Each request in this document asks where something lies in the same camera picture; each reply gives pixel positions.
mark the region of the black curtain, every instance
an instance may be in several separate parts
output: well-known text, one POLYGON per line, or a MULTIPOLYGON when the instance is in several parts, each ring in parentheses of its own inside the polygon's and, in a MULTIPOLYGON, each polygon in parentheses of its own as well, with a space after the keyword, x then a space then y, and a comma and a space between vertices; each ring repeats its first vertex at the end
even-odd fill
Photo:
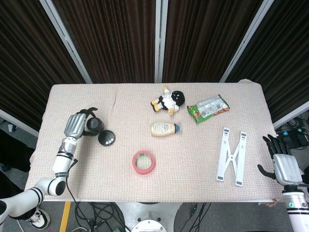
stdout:
POLYGON ((218 82, 262 0, 169 0, 163 82, 218 82))
POLYGON ((54 0, 94 83, 151 83, 155 0, 54 0))
POLYGON ((274 1, 227 82, 262 85, 273 122, 309 101, 309 1, 274 1))
POLYGON ((39 130, 52 85, 84 80, 38 0, 3 0, 0 17, 0 108, 39 130))

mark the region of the stuffed toy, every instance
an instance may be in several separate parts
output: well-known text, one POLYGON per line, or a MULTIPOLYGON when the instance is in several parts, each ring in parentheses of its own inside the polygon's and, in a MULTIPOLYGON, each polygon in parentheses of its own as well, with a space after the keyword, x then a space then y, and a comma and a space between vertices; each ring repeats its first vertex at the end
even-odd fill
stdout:
POLYGON ((153 100, 151 105, 154 111, 158 112, 160 109, 168 110, 170 115, 179 111, 179 106, 184 103, 184 95, 182 92, 176 90, 170 93, 166 86, 163 86, 164 95, 153 100))

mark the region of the snack bag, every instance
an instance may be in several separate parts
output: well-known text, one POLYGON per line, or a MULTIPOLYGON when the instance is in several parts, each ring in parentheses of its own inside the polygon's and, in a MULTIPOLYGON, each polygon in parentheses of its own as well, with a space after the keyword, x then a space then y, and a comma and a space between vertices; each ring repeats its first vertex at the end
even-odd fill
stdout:
POLYGON ((218 115, 230 109, 229 105, 221 98, 220 94, 199 102, 196 105, 187 106, 189 114, 191 114, 197 123, 203 122, 214 115, 218 115))

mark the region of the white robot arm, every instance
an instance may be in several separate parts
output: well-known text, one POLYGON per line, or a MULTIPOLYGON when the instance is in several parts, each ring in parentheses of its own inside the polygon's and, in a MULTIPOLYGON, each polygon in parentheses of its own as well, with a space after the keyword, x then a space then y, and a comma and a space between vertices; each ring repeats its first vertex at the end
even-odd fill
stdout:
POLYGON ((267 143, 270 157, 273 161, 274 173, 264 170, 261 165, 257 165, 259 171, 266 177, 277 180, 284 186, 282 191, 287 213, 294 232, 309 232, 309 208, 304 192, 298 186, 308 187, 301 184, 302 178, 299 167, 288 146, 277 138, 268 135, 263 137, 267 143))
POLYGON ((42 178, 33 188, 13 197, 0 199, 0 232, 8 215, 12 217, 23 215, 41 204, 45 195, 60 196, 64 192, 66 178, 69 176, 68 171, 77 146, 77 139, 83 134, 85 121, 90 111, 82 110, 69 117, 64 131, 66 138, 62 140, 53 165, 56 176, 54 179, 42 178))

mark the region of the mayonnaise bottle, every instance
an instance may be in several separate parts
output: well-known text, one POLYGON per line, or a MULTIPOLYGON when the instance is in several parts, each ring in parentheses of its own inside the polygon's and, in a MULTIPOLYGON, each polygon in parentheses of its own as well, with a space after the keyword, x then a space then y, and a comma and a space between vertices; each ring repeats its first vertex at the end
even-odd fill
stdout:
POLYGON ((154 137, 165 137, 170 134, 175 134, 180 130, 180 126, 167 123, 167 122, 156 122, 151 125, 151 135, 154 137))

